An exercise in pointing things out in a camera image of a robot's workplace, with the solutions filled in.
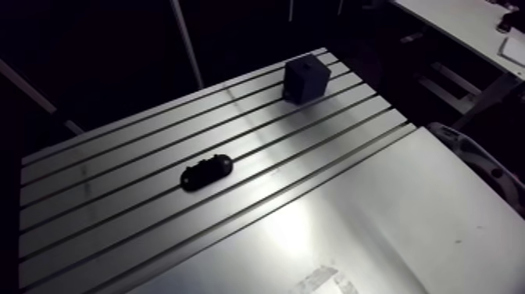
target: aluminum t-slot table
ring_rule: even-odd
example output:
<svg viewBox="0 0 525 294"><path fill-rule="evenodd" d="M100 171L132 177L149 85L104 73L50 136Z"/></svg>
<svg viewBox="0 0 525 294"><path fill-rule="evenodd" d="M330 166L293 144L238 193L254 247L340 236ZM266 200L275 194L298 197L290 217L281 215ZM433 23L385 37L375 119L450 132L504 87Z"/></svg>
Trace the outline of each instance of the aluminum t-slot table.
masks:
<svg viewBox="0 0 525 294"><path fill-rule="evenodd" d="M281 98L278 63L23 159L21 292L523 289L517 214L326 49L313 54L331 78L303 106ZM180 189L214 154L233 173Z"/></svg>

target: black cube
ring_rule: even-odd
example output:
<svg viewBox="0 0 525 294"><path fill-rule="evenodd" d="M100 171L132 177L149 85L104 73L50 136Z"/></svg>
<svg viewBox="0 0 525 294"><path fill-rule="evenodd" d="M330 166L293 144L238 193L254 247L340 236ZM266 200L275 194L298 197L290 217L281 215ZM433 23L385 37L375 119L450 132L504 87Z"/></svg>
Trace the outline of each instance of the black cube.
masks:
<svg viewBox="0 0 525 294"><path fill-rule="evenodd" d="M286 63L284 68L284 100L301 105L324 95L330 70L313 55Z"/></svg>

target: metal rod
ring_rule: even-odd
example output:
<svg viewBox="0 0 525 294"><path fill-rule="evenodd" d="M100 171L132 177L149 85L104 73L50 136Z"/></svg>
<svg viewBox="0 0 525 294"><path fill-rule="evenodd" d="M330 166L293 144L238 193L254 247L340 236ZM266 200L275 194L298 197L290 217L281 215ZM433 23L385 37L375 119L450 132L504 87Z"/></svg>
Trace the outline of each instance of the metal rod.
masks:
<svg viewBox="0 0 525 294"><path fill-rule="evenodd" d="M293 19L294 19L294 0L290 0L290 9L288 11L288 22L291 23Z"/></svg>
<svg viewBox="0 0 525 294"><path fill-rule="evenodd" d="M21 77L9 64L0 59L0 73L7 77L15 86L17 86L22 92L26 93L29 98L35 101L40 107L42 107L49 114L53 114L57 111L57 108L53 103L49 102L37 89L29 84L23 77ZM71 120L67 120L64 123L70 131L74 134L83 134L82 130L77 124Z"/></svg>
<svg viewBox="0 0 525 294"><path fill-rule="evenodd" d="M186 22L184 21L184 16L182 15L182 8L180 7L179 0L171 0L173 12L175 13L175 18L177 19L177 24L179 26L180 35L182 36L182 41L184 47L186 48L187 57L190 59L191 68L193 69L193 74L195 75L195 80L199 89L204 88L204 83L202 82L201 71L198 68L197 59L195 58L195 53L193 51L193 46L191 45L190 34L186 28Z"/></svg>
<svg viewBox="0 0 525 294"><path fill-rule="evenodd" d="M343 2L345 0L339 0L339 9L337 9L337 15L340 16L341 13L343 12Z"/></svg>

